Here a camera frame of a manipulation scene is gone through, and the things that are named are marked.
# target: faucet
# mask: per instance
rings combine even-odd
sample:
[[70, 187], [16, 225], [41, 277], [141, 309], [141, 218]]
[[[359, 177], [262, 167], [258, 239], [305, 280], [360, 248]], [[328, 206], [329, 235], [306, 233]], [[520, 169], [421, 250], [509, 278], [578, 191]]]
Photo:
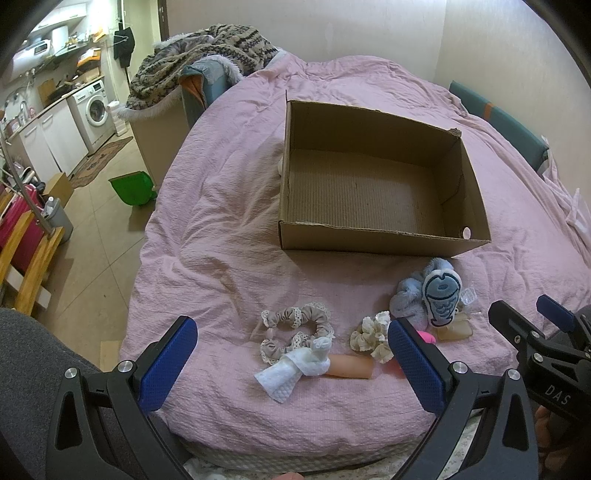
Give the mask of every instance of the faucet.
[[29, 116], [29, 106], [26, 100], [21, 102], [21, 113], [22, 117], [26, 120], [29, 120], [31, 117]]

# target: scrunchie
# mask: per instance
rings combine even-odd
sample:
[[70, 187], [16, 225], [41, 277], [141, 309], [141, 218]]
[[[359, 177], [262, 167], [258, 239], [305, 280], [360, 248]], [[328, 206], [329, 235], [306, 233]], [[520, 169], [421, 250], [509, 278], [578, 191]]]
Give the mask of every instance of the scrunchie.
[[[329, 323], [330, 312], [322, 303], [307, 303], [302, 308], [289, 307], [280, 312], [263, 310], [261, 312], [263, 324], [268, 328], [267, 335], [261, 343], [261, 358], [269, 365], [276, 364], [284, 353], [291, 352], [296, 348], [311, 346], [312, 341], [319, 337], [335, 338], [335, 330]], [[280, 322], [287, 323], [291, 328], [296, 329], [307, 322], [316, 323], [314, 335], [304, 332], [297, 332], [291, 339], [288, 346], [280, 346], [273, 340], [275, 328]]]

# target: screw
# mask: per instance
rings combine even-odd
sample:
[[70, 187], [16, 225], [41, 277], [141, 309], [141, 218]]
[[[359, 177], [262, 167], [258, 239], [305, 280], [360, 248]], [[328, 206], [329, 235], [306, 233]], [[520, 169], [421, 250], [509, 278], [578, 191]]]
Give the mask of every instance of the screw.
[[123, 360], [122, 362], [119, 363], [119, 365], [117, 365], [117, 370], [119, 370], [121, 373], [126, 373], [129, 372], [129, 370], [132, 369], [132, 367], [134, 366], [134, 363], [130, 360]]
[[78, 374], [78, 370], [76, 370], [74, 367], [71, 367], [68, 370], [66, 370], [66, 373], [64, 373], [64, 377], [74, 378], [77, 374]]
[[521, 375], [519, 374], [519, 372], [513, 368], [510, 368], [507, 371], [507, 377], [509, 377], [512, 380], [519, 380], [521, 378]]
[[458, 374], [465, 374], [468, 371], [468, 366], [463, 362], [454, 362], [452, 368]]

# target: human hand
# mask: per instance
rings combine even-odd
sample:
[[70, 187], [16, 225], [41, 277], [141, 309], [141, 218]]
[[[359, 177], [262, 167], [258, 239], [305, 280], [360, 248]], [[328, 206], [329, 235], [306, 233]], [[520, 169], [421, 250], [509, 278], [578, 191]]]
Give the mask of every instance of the human hand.
[[289, 472], [280, 476], [276, 476], [273, 480], [304, 480], [304, 477], [302, 477], [299, 473]]
[[[550, 410], [546, 407], [539, 407], [535, 412], [535, 436], [538, 439], [538, 448], [546, 449], [552, 444], [552, 435], [548, 428], [550, 421]], [[551, 472], [557, 472], [564, 465], [570, 454], [570, 447], [556, 450], [550, 453], [539, 453], [540, 462], [538, 468], [541, 471], [547, 468]]]

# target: cardboard box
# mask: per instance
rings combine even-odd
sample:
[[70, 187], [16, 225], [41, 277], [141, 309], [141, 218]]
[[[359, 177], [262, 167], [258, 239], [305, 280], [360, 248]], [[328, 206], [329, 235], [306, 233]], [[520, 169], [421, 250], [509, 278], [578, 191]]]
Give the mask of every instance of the cardboard box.
[[460, 136], [380, 111], [289, 101], [281, 247], [452, 257], [489, 243]]
[[92, 70], [89, 70], [88, 72], [83, 73], [82, 75], [80, 75], [79, 80], [86, 84], [86, 83], [90, 83], [93, 80], [97, 79], [98, 77], [100, 77], [100, 68], [95, 68]]
[[43, 197], [47, 200], [49, 197], [59, 198], [61, 205], [66, 206], [68, 200], [74, 193], [74, 189], [66, 177], [65, 173], [56, 173], [53, 177], [51, 177], [50, 181], [48, 181], [45, 185], [45, 190], [43, 190]]

